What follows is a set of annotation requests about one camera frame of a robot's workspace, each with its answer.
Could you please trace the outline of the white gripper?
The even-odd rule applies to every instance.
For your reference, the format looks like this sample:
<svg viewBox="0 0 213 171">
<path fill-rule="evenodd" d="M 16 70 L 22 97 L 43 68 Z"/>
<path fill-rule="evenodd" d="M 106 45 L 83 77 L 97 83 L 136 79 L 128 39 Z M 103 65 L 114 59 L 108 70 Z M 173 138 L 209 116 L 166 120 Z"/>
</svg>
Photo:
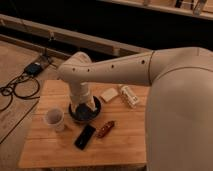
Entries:
<svg viewBox="0 0 213 171">
<path fill-rule="evenodd" d="M 77 110 L 80 104 L 85 104 L 92 111 L 96 110 L 94 98 L 92 96 L 89 84 L 84 83 L 72 83 L 69 85 L 70 88 L 70 100 L 71 109 L 73 111 Z"/>
</svg>

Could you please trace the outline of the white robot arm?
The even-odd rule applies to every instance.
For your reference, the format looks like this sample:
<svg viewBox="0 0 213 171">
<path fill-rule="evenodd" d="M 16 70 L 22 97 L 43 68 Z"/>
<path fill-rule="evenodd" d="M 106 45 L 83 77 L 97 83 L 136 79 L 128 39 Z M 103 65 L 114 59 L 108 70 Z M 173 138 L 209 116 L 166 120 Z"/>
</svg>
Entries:
<svg viewBox="0 0 213 171">
<path fill-rule="evenodd" d="M 96 63 L 77 52 L 58 73 L 77 104 L 89 100 L 86 82 L 148 86 L 147 171 L 213 171 L 213 51 L 172 48 Z"/>
</svg>

